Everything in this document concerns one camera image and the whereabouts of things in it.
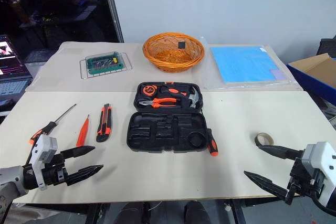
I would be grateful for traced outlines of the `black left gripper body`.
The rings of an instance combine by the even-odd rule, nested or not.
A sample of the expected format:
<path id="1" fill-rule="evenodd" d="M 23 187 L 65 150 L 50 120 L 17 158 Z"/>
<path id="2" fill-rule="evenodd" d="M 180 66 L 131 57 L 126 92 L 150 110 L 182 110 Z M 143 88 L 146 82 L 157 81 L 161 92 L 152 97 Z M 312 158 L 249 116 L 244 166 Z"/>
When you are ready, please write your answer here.
<path id="1" fill-rule="evenodd" d="M 49 163 L 45 164 L 45 168 L 42 169 L 43 179 L 46 185 L 59 185 L 68 182 L 68 173 L 65 168 L 65 159 L 69 156 L 65 152 L 56 154 Z"/>

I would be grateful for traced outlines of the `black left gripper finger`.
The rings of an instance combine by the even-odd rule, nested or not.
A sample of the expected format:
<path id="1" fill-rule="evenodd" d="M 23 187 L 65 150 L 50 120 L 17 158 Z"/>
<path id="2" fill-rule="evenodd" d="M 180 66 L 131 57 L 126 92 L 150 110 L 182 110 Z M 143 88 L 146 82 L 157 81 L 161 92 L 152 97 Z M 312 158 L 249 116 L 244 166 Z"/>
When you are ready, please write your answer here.
<path id="1" fill-rule="evenodd" d="M 81 182 L 101 170 L 104 165 L 92 165 L 78 170 L 76 173 L 68 175 L 65 179 L 67 186 Z"/>
<path id="2" fill-rule="evenodd" d="M 75 147 L 71 148 L 68 150 L 61 151 L 61 155 L 63 156 L 64 159 L 72 158 L 72 157 L 79 157 L 83 156 L 95 149 L 94 146 L 80 146 L 80 147 Z"/>

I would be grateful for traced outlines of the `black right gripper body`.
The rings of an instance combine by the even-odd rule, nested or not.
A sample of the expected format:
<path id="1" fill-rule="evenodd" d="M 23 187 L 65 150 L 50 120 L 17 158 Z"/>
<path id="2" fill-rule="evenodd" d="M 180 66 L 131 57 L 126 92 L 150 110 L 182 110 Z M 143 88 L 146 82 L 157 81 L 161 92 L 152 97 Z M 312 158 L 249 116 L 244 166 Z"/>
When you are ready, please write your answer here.
<path id="1" fill-rule="evenodd" d="M 295 194 L 317 200 L 323 189 L 323 172 L 318 168 L 306 170 L 302 160 L 296 158 L 290 172 L 286 203 L 291 204 Z"/>

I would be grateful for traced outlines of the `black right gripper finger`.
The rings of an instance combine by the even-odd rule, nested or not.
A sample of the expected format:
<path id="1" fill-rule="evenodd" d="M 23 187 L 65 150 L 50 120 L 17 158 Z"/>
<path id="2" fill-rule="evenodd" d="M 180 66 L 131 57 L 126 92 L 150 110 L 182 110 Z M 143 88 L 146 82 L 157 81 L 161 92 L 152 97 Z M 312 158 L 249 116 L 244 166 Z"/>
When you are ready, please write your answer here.
<path id="1" fill-rule="evenodd" d="M 286 195 L 288 191 L 274 184 L 270 179 L 248 171 L 244 171 L 244 174 L 262 190 L 271 193 L 272 195 L 278 197 L 283 201 L 286 200 Z"/>
<path id="2" fill-rule="evenodd" d="M 278 146 L 278 145 L 261 145 L 258 148 L 272 156 L 275 156 L 281 159 L 290 159 L 290 160 L 301 158 L 304 153 L 304 150 L 294 150 L 291 148 Z"/>

